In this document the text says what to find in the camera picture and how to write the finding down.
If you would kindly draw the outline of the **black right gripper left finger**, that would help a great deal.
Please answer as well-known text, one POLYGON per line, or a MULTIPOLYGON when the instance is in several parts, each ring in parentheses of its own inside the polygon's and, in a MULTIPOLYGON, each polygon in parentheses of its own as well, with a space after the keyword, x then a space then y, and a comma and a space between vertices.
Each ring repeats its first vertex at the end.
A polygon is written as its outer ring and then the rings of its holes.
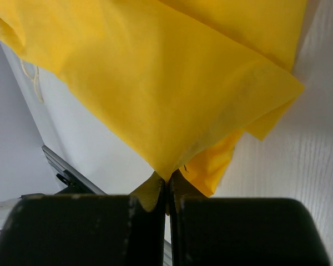
POLYGON ((28 196, 0 233, 0 265, 162 265, 165 182, 128 195, 28 196))

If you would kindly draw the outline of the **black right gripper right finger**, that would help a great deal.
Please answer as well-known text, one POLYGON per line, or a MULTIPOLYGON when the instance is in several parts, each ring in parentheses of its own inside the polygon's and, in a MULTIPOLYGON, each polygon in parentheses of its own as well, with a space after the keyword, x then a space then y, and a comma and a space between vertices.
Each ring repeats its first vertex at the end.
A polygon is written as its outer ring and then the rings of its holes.
POLYGON ((207 198, 168 184, 174 265, 329 265, 310 212, 292 198, 207 198))

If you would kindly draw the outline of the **yellow shorts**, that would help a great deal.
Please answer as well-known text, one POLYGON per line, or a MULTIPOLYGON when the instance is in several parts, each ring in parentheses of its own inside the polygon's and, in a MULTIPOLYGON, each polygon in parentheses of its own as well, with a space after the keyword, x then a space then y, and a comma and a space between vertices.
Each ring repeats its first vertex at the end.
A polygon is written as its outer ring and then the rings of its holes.
POLYGON ((301 94, 306 1, 0 1, 0 40, 66 83, 165 180, 211 196, 243 132, 301 94))

